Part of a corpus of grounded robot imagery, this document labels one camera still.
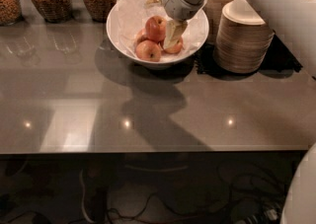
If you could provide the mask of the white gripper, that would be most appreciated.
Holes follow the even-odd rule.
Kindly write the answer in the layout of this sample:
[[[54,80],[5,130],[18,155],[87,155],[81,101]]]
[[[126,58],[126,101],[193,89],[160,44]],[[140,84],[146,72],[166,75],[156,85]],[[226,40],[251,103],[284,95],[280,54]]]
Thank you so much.
[[[185,32],[188,22],[201,8],[204,0],[147,0],[146,6],[158,4],[164,7],[166,14],[174,19],[166,24],[166,37],[163,47],[174,46]]]

